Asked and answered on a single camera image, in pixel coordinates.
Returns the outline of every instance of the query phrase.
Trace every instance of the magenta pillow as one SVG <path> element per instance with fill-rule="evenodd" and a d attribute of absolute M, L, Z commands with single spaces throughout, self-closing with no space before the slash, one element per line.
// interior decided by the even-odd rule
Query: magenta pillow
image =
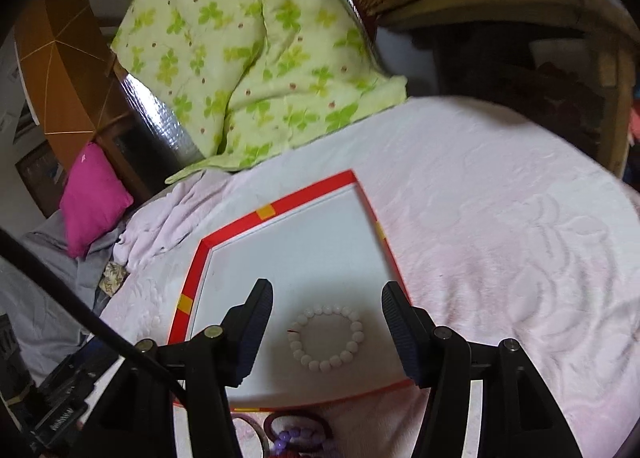
<path fill-rule="evenodd" d="M 89 142 L 71 167 L 60 200 L 66 253 L 85 256 L 92 242 L 113 230 L 132 203 L 133 197 L 118 180 L 102 149 Z"/>

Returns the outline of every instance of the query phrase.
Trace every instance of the black cable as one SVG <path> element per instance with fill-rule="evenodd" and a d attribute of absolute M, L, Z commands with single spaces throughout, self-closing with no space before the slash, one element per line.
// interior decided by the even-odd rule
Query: black cable
<path fill-rule="evenodd" d="M 130 359 L 137 367 L 149 375 L 166 384 L 169 390 L 186 408 L 187 393 L 178 381 L 158 362 L 149 359 L 133 345 L 112 330 L 104 321 L 95 315 L 76 297 L 71 290 L 49 268 L 40 262 L 29 250 L 0 228 L 0 255 L 15 266 L 37 286 L 42 288 L 66 312 L 78 321 L 84 328 L 93 333 L 98 339 L 118 352 L 126 359 Z"/>

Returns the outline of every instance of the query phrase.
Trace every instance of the wooden shelf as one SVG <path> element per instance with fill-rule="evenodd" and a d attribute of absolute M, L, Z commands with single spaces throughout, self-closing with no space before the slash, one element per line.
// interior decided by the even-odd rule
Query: wooden shelf
<path fill-rule="evenodd" d="M 419 0 L 384 14 L 379 25 L 411 30 L 471 21 L 530 22 L 584 32 L 609 29 L 640 44 L 631 15 L 610 0 Z"/>

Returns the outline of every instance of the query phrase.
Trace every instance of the red tray border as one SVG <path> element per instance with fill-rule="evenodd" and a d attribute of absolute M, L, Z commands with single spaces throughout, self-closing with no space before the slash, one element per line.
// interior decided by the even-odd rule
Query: red tray border
<path fill-rule="evenodd" d="M 218 229 L 212 234 L 209 234 L 208 236 L 201 239 L 200 244 L 196 249 L 196 253 L 193 256 L 193 261 L 191 261 L 191 267 L 189 269 L 189 272 L 187 273 L 187 278 L 184 281 L 182 293 L 180 294 L 180 297 L 178 299 L 178 304 L 175 309 L 174 322 L 172 323 L 171 331 L 169 333 L 168 344 L 181 343 L 185 340 L 189 327 L 191 311 L 193 309 L 193 302 L 195 301 L 195 297 L 198 292 L 198 285 L 200 284 L 202 272 L 204 271 L 204 266 L 207 262 L 207 254 L 209 253 L 209 250 L 230 240 L 233 237 L 236 237 L 236 235 L 242 234 L 243 232 L 257 227 L 262 223 L 266 223 L 268 221 L 271 221 L 273 218 L 292 211 L 293 209 L 300 207 L 305 203 L 316 200 L 322 196 L 325 196 L 351 184 L 355 185 L 356 192 L 360 197 L 360 200 L 364 204 L 364 207 L 368 212 L 370 218 L 372 219 L 373 224 L 375 225 L 376 232 L 378 233 L 378 240 L 382 245 L 388 263 L 390 263 L 392 266 L 392 269 L 396 275 L 396 280 L 402 287 L 404 294 L 409 298 L 409 302 L 412 302 L 410 295 L 407 293 L 407 290 L 404 286 L 404 281 L 402 280 L 402 275 L 400 274 L 398 263 L 396 263 L 396 258 L 394 258 L 391 247 L 389 247 L 388 240 L 386 239 L 384 230 L 382 229 L 382 226 L 376 218 L 376 214 L 373 211 L 371 203 L 369 202 L 367 195 L 364 193 L 362 185 L 360 185 L 360 182 L 356 178 L 354 172 L 351 170 L 347 170 L 325 178 L 324 180 L 320 180 L 319 182 L 313 183 L 308 187 L 300 189 L 272 203 L 268 203 L 267 205 L 255 210 L 254 212 L 249 213 L 242 218 L 236 219 L 236 221 L 232 221 L 228 225 L 225 225 L 221 229 Z M 405 380 L 399 382 L 398 384 L 392 384 L 391 386 L 386 386 L 386 388 L 381 388 L 380 390 L 376 391 L 395 389 L 397 387 L 405 386 L 407 383 L 408 381 Z M 234 409 L 234 411 L 273 410 L 267 408 L 252 408 Z"/>

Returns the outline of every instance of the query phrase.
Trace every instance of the white bead bracelet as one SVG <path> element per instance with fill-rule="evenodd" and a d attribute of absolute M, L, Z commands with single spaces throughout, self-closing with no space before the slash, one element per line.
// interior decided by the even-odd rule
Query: white bead bracelet
<path fill-rule="evenodd" d="M 340 352 L 340 355 L 333 355 L 327 361 L 318 361 L 314 359 L 311 355 L 308 355 L 305 352 L 305 348 L 300 341 L 300 332 L 302 332 L 303 328 L 308 324 L 309 319 L 316 315 L 342 315 L 343 317 L 347 317 L 351 321 L 351 340 L 349 340 L 346 344 L 346 347 L 343 351 Z M 362 344 L 364 342 L 364 328 L 362 326 L 362 322 L 360 321 L 360 314 L 351 310 L 348 306 L 320 306 L 316 304 L 311 308 L 305 308 L 302 314 L 296 317 L 295 322 L 291 325 L 290 329 L 287 330 L 287 338 L 289 339 L 289 347 L 291 351 L 293 351 L 293 358 L 305 366 L 309 368 L 312 372 L 321 371 L 323 373 L 328 373 L 332 370 L 332 368 L 339 368 L 343 364 L 349 364 L 349 362 L 353 361 L 353 354 L 358 352 L 358 344 Z"/>

